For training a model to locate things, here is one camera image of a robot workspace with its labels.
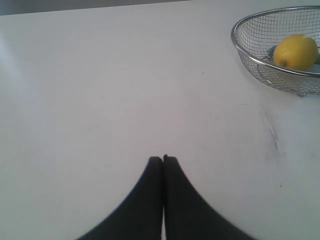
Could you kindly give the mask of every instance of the white table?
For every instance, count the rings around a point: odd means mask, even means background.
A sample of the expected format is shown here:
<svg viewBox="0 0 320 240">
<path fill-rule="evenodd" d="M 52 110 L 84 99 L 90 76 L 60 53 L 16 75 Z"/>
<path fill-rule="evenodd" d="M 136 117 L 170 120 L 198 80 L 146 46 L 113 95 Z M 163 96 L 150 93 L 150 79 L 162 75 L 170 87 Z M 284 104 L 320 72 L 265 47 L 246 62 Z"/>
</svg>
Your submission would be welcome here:
<svg viewBox="0 0 320 240">
<path fill-rule="evenodd" d="M 263 240 L 315 239 L 320 97 L 265 86 L 230 32 L 318 0 L 195 0 L 0 17 L 0 239 L 74 240 L 150 156 Z"/>
</svg>

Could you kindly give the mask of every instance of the lemon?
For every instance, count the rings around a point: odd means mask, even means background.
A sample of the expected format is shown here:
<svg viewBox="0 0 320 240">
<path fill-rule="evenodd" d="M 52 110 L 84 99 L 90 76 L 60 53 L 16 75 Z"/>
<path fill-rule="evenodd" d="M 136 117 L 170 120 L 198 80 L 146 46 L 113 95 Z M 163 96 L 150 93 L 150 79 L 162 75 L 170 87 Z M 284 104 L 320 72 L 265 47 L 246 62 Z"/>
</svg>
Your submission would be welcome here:
<svg viewBox="0 0 320 240">
<path fill-rule="evenodd" d="M 318 46 L 311 37 L 297 34 L 283 39 L 275 48 L 273 60 L 284 68 L 305 71 L 318 57 Z"/>
</svg>

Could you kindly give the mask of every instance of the basket rim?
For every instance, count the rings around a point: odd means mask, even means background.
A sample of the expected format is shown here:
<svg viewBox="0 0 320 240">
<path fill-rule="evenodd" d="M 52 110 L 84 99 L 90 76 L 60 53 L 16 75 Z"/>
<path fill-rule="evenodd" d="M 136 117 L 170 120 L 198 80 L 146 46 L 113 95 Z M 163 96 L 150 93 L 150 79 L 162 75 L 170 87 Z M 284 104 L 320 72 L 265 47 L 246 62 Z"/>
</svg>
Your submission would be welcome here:
<svg viewBox="0 0 320 240">
<path fill-rule="evenodd" d="M 285 72 L 288 74 L 294 74 L 294 75 L 299 75 L 299 76 L 304 76 L 304 77 L 312 77 L 312 78 L 320 78 L 320 73 L 316 72 L 309 72 L 309 71 L 298 71 L 298 70 L 293 70 L 293 69 L 288 69 L 276 65 L 269 64 L 263 60 L 260 60 L 256 58 L 253 54 L 249 53 L 247 50 L 245 50 L 242 46 L 239 45 L 238 41 L 236 40 L 236 31 L 240 25 L 243 23 L 254 19 L 256 17 L 261 17 L 269 14 L 274 14 L 274 13 L 281 13 L 281 12 L 288 12 L 288 11 L 294 11 L 294 10 L 301 10 L 301 9 L 320 9 L 320 5 L 305 5 L 305 6 L 290 6 L 290 7 L 281 7 L 281 8 L 275 8 L 267 11 L 261 11 L 257 12 L 254 14 L 251 14 L 249 16 L 246 16 L 242 19 L 240 19 L 232 28 L 231 30 L 231 40 L 235 48 L 246 55 L 248 58 L 250 58 L 252 61 L 256 62 L 257 64 L 264 65 L 266 67 Z"/>
</svg>

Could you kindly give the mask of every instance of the black object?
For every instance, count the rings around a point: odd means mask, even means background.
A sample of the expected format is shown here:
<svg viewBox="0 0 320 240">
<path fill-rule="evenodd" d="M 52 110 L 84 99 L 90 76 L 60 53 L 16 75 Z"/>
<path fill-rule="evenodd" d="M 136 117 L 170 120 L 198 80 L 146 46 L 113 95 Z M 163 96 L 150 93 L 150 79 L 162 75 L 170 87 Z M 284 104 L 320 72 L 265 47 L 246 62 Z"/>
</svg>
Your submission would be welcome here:
<svg viewBox="0 0 320 240">
<path fill-rule="evenodd" d="M 160 240 L 163 220 L 162 167 L 151 157 L 121 205 L 78 240 Z"/>
<path fill-rule="evenodd" d="M 205 202 L 175 157 L 164 156 L 163 182 L 167 240 L 253 240 Z"/>
</svg>

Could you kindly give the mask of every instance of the metal strainer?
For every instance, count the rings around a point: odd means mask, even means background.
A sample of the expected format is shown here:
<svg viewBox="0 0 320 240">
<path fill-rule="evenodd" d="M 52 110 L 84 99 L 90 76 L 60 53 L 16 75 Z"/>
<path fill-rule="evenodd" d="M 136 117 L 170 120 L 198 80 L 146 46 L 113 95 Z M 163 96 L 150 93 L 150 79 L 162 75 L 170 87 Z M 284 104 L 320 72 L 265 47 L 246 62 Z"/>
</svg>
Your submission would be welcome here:
<svg viewBox="0 0 320 240">
<path fill-rule="evenodd" d="M 310 36 L 320 46 L 320 5 L 247 16 L 235 24 L 231 38 L 246 69 L 262 83 L 299 96 L 320 95 L 320 65 L 297 71 L 275 65 L 268 56 L 270 48 L 294 34 Z"/>
</svg>

